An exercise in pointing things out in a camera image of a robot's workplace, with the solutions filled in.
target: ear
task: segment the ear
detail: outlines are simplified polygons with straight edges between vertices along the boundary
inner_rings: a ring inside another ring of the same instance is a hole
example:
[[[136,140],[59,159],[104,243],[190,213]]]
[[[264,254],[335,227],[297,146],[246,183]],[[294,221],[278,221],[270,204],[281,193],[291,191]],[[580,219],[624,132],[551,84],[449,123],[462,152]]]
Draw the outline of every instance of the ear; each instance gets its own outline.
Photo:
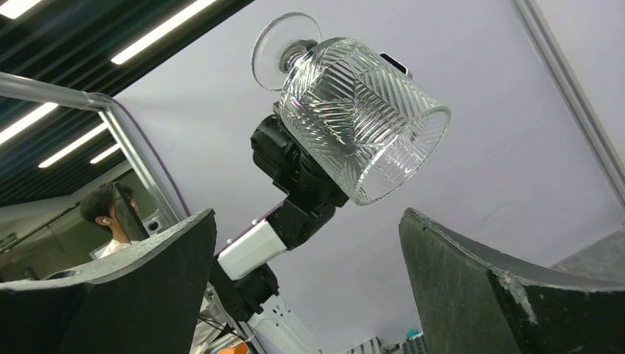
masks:
[[[100,226],[109,226],[109,225],[111,225],[111,221],[108,220],[108,218],[105,217],[105,216],[98,216],[96,218],[96,223],[98,225],[100,225]]]

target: white shirt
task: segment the white shirt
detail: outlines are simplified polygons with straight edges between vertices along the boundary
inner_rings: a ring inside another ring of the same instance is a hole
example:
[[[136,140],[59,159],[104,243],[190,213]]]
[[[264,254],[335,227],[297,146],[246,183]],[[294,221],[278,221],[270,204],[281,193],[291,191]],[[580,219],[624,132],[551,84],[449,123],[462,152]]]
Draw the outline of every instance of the white shirt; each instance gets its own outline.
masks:
[[[121,251],[123,249],[127,249],[128,247],[132,245],[136,245],[137,243],[139,243],[139,241],[131,241],[130,243],[123,243],[123,242],[119,242],[118,240],[111,240],[108,243],[108,246],[106,246],[106,248],[104,249],[104,252],[102,252],[102,255],[99,256],[99,258],[103,258],[103,257],[108,256],[111,253]]]

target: white wall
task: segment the white wall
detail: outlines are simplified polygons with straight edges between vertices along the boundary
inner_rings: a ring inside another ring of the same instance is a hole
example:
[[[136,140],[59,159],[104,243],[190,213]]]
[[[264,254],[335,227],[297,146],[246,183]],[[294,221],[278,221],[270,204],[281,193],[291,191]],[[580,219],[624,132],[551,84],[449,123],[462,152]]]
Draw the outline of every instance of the white wall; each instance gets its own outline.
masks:
[[[625,1],[537,0],[570,67],[625,162]]]
[[[254,82],[249,58],[260,30],[289,11],[312,15],[325,38],[392,54],[452,109],[441,147],[400,192],[347,205],[271,262],[331,353],[419,326],[397,234],[406,207],[542,265],[620,227],[623,211],[510,1],[256,0],[118,96],[192,212],[215,208],[218,247],[284,197],[251,160],[249,137],[278,95]]]

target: black hair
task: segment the black hair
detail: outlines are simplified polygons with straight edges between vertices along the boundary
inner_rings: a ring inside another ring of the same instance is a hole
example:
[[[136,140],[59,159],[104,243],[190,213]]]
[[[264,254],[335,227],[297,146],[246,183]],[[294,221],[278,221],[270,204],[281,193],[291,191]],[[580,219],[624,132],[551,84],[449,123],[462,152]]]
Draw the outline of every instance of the black hair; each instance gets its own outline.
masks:
[[[122,186],[122,190],[129,199],[133,199],[133,190]],[[107,226],[99,225],[96,218],[100,216],[111,217],[111,208],[115,205],[115,187],[112,183],[103,184],[98,189],[87,194],[80,202],[80,214],[88,222],[99,228],[111,232]]]

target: black ceiling panel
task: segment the black ceiling panel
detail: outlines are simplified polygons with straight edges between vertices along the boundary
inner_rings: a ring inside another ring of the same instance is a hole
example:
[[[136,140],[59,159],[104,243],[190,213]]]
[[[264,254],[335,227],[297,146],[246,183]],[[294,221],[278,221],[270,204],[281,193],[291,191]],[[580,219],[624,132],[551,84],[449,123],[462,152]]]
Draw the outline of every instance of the black ceiling panel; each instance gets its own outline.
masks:
[[[111,58],[193,1],[43,0],[10,20],[0,15],[0,72],[111,96],[253,0],[217,0],[135,58]],[[39,104],[0,97],[0,131]],[[69,195],[123,162],[106,131],[52,166],[38,165],[102,121],[94,112],[57,108],[0,145],[0,207]]]

